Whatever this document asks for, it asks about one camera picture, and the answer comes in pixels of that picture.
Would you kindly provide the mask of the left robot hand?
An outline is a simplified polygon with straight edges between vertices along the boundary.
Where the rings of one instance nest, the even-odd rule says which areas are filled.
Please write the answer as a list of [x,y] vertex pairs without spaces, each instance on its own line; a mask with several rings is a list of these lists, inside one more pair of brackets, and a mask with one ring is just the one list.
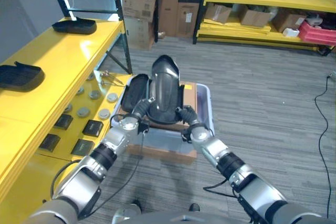
[[155,101],[155,98],[151,97],[149,99],[140,100],[134,107],[132,115],[138,118],[139,120],[147,114],[151,104]]

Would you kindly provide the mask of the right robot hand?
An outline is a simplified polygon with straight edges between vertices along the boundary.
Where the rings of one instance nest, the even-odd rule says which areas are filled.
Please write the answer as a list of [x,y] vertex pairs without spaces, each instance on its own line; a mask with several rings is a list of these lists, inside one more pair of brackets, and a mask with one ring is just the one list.
[[199,123],[197,113],[189,105],[177,107],[175,112],[178,115],[180,121],[187,123],[189,126]]

